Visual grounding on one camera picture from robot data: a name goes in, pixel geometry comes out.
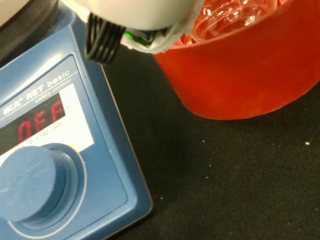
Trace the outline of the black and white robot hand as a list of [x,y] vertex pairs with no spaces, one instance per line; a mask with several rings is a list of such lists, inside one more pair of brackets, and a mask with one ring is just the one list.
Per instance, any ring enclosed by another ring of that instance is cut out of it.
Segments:
[[166,52],[193,28],[202,0],[65,0],[86,24],[85,57],[109,64],[119,46]]

